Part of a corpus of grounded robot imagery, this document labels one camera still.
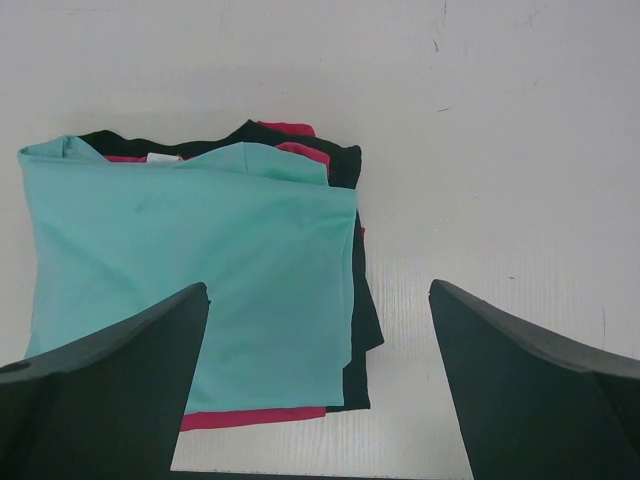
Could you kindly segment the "teal t shirt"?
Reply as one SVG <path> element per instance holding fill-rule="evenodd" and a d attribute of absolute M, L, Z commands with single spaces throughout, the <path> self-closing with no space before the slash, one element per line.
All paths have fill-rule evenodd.
<path fill-rule="evenodd" d="M 257 143 L 112 162 L 75 136 L 22 148 L 35 356 L 202 282 L 188 413 L 340 406 L 352 357 L 357 195 Z"/>

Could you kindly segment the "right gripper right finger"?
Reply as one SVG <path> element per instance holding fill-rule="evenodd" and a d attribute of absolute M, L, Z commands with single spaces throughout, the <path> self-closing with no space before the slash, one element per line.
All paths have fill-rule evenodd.
<path fill-rule="evenodd" d="M 435 280 L 429 303 L 476 479 L 636 479 L 639 363 Z"/>

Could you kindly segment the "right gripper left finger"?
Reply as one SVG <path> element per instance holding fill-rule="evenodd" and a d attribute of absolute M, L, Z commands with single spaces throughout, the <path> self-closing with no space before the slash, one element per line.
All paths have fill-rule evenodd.
<path fill-rule="evenodd" d="M 196 283 L 3 366 L 2 478 L 168 478 L 207 316 Z"/>

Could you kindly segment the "pink t shirt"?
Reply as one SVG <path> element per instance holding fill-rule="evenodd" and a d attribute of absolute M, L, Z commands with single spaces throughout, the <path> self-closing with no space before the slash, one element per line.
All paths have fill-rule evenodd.
<path fill-rule="evenodd" d="M 329 156 L 310 147 L 305 147 L 295 143 L 284 143 L 276 146 L 281 150 L 290 153 L 301 154 L 307 158 L 313 159 L 326 166 L 329 171 Z M 144 157 L 107 157 L 117 162 L 141 162 Z M 181 425 L 182 431 L 191 431 L 197 429 L 217 429 L 239 427 L 255 424 L 279 423 L 285 421 L 299 421 L 307 419 L 322 418 L 330 407 L 302 407 L 302 408 L 284 408 L 269 410 L 249 410 L 236 412 L 198 412 L 188 414 L 184 417 Z"/>

